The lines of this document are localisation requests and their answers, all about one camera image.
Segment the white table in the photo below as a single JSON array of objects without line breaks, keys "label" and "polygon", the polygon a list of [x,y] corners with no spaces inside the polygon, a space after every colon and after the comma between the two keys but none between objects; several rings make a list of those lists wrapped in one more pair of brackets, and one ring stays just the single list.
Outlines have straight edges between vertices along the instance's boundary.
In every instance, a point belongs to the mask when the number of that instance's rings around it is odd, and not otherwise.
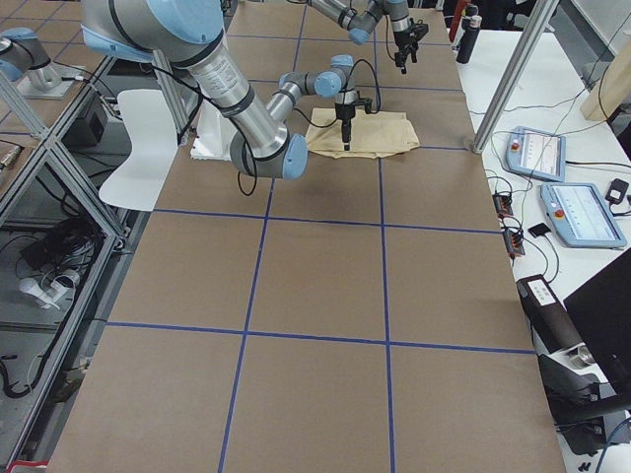
[{"label": "white table", "polygon": [[[468,64],[458,65],[458,72],[462,81],[462,88],[466,93],[466,100],[473,127],[477,129],[483,114],[491,101],[497,85],[504,73],[513,50],[520,38],[514,32],[480,32],[475,49]],[[572,64],[563,52],[561,45],[553,34],[544,34],[528,63],[516,87],[507,110],[524,105],[554,105],[571,99],[584,89],[581,79],[577,76]],[[493,142],[500,157],[503,157],[509,139],[508,133],[516,126],[526,126],[539,130],[565,133],[580,130],[596,122],[586,121],[580,112],[581,103],[588,93],[583,91],[575,103],[568,101],[554,108],[521,108],[504,112],[493,135]],[[559,127],[564,115],[567,117]],[[589,130],[567,136],[567,159],[576,162],[607,161],[629,164],[629,160],[620,148],[615,136],[606,124],[601,124]],[[498,158],[489,143],[483,152],[484,165],[506,178],[517,189],[524,189],[526,181],[521,177],[502,170]],[[631,169],[622,167],[576,167],[568,166],[566,181],[592,182],[604,194],[610,182],[615,178],[631,181]],[[497,179],[490,179],[489,186],[493,191]],[[526,193],[514,194],[513,209],[517,218],[527,229],[540,222],[545,222],[543,207],[539,198],[541,181],[533,180],[534,188]],[[504,182],[497,182],[499,190],[508,190]],[[617,212],[626,211],[626,203],[619,206]],[[627,240],[631,241],[631,218],[617,219]],[[585,281],[591,278],[601,268],[620,255],[620,250],[613,249],[577,249],[566,248],[555,234],[549,235],[560,257],[560,272],[551,284],[552,289],[560,300],[565,299]],[[547,255],[550,269],[546,273],[549,279],[555,270],[555,256],[542,237],[534,241]],[[545,268],[543,256],[528,243],[526,256],[517,258],[514,265],[515,279],[539,274]],[[577,456],[572,453],[562,437],[561,442],[564,460],[568,472],[577,471],[577,467],[584,461],[592,463],[591,471],[596,469],[597,456],[589,458],[586,455]],[[600,473],[628,473],[631,468],[631,445],[618,445],[610,448],[606,454]]]}]

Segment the black computer screen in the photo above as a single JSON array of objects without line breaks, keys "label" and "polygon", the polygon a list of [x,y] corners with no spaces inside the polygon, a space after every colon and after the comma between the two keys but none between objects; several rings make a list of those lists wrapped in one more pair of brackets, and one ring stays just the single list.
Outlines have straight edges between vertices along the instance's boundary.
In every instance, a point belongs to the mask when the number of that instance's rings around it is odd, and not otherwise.
[{"label": "black computer screen", "polygon": [[564,304],[616,392],[631,392],[631,249],[577,289]]}]

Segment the blue cable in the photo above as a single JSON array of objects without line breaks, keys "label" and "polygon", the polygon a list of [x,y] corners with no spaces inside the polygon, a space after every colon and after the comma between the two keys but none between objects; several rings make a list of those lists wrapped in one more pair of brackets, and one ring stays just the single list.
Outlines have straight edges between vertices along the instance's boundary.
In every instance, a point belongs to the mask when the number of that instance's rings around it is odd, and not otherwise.
[{"label": "blue cable", "polygon": [[600,459],[598,460],[598,465],[596,466],[596,470],[594,473],[600,473],[600,466],[602,466],[602,461],[604,460],[604,455],[607,453],[607,449],[611,446],[611,441],[613,440],[617,432],[622,429],[622,426],[629,423],[631,423],[631,417],[625,419],[620,424],[618,424],[613,432],[609,434],[609,437],[607,437],[607,441],[604,443],[604,448],[602,449],[602,453],[600,454]]}]

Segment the blue joint cap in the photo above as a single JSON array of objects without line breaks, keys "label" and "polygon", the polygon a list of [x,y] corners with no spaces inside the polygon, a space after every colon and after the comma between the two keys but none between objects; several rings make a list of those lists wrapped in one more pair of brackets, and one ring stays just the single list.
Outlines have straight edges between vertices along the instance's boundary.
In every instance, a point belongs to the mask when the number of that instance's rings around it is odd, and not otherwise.
[{"label": "blue joint cap", "polygon": [[307,167],[307,140],[303,135],[293,135],[283,162],[283,179],[297,179]]},{"label": "blue joint cap", "polygon": [[30,28],[10,28],[2,33],[0,36],[4,36],[8,39],[37,39],[37,35]]},{"label": "blue joint cap", "polygon": [[11,82],[16,82],[23,74],[20,69],[7,61],[0,61],[0,72],[3,72]]},{"label": "blue joint cap", "polygon": [[360,30],[358,28],[354,28],[350,32],[348,32],[348,37],[350,37],[351,41],[355,44],[359,44],[360,46],[368,41],[368,38],[371,37],[369,33],[364,30]]},{"label": "blue joint cap", "polygon": [[285,85],[290,74],[291,72],[286,72],[285,74],[280,76],[280,79],[278,80],[278,87],[283,87]]},{"label": "blue joint cap", "polygon": [[153,55],[149,52],[141,51],[135,47],[105,37],[83,25],[81,29],[83,30],[84,43],[94,51],[98,51],[106,56],[113,56],[118,59],[126,59],[133,62],[151,62],[153,60]]},{"label": "blue joint cap", "polygon": [[324,71],[315,78],[315,93],[325,99],[335,97],[342,88],[342,80],[331,71]]},{"label": "blue joint cap", "polygon": [[353,67],[353,62],[353,56],[350,54],[337,54],[336,56],[331,57],[331,67]]},{"label": "blue joint cap", "polygon": [[171,34],[192,44],[208,44],[221,34],[220,0],[146,0],[156,20]]}]

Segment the blue and white device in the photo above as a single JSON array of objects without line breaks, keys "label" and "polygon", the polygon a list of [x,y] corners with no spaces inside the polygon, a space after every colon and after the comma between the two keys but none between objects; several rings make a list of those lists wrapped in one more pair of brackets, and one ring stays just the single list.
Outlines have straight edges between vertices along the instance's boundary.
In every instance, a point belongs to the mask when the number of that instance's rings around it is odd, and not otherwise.
[{"label": "blue and white device", "polygon": [[556,234],[574,248],[618,248],[627,240],[590,183],[544,183],[541,200]]},{"label": "blue and white device", "polygon": [[565,137],[518,126],[509,138],[506,164],[515,174],[563,182],[565,180]]}]

